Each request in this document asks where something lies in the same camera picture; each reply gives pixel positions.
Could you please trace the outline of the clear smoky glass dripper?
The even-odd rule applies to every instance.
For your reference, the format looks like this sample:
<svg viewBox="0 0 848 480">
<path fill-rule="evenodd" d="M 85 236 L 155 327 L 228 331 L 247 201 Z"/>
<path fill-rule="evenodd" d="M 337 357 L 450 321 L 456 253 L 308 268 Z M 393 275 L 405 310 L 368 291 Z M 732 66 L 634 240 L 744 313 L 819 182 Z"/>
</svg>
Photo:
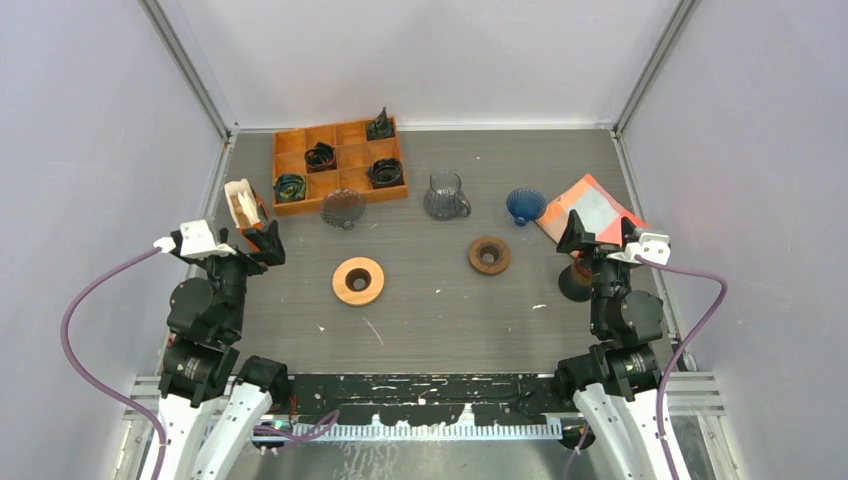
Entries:
<svg viewBox="0 0 848 480">
<path fill-rule="evenodd" d="M 326 224 L 351 231 L 363 216 L 365 207 L 365 199 L 358 191 L 338 189 L 324 198 L 319 215 Z"/>
</svg>

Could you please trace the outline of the grey glass server jug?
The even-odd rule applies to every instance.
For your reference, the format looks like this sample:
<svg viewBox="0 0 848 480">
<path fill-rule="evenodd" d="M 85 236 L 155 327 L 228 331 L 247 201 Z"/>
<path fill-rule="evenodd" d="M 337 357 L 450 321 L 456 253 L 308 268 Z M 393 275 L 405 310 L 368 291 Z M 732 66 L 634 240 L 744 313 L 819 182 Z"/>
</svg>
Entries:
<svg viewBox="0 0 848 480">
<path fill-rule="evenodd" d="M 461 178 L 451 171 L 429 175 L 429 187 L 423 196 L 423 206 L 428 215 L 439 220 L 467 218 L 472 211 L 462 190 Z"/>
</svg>

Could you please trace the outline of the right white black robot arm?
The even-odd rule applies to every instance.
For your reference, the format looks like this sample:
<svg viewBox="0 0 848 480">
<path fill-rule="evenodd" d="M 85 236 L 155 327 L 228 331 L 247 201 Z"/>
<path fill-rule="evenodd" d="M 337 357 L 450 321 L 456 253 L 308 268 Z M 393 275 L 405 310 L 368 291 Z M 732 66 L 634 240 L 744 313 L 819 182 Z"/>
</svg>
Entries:
<svg viewBox="0 0 848 480">
<path fill-rule="evenodd" d="M 563 445 L 574 454 L 598 447 L 600 469 L 613 479 L 689 478 L 666 405 L 667 374 L 652 348 L 664 335 L 664 303 L 631 285 L 635 267 L 667 264 L 669 236 L 623 218 L 620 241 L 603 242 L 572 210 L 557 250 L 575 256 L 560 288 L 570 300 L 589 302 L 590 332 L 598 340 L 588 353 L 557 365 L 556 400 L 586 422 L 567 428 Z"/>
</svg>

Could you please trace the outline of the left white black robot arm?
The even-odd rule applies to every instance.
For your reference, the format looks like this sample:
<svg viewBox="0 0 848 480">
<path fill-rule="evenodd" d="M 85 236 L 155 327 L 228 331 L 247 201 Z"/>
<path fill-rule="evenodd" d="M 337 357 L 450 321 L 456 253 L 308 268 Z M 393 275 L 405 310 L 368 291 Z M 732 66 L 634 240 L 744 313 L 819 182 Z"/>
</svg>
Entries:
<svg viewBox="0 0 848 480">
<path fill-rule="evenodd" d="M 227 244 L 227 231 L 205 220 L 181 224 L 154 245 L 204 271 L 179 283 L 169 300 L 172 336 L 163 355 L 157 445 L 143 475 L 151 479 L 222 479 L 261 416 L 290 406 L 285 364 L 259 356 L 239 371 L 235 345 L 242 338 L 247 280 L 285 262 L 278 223 L 247 228 L 243 252 Z"/>
</svg>

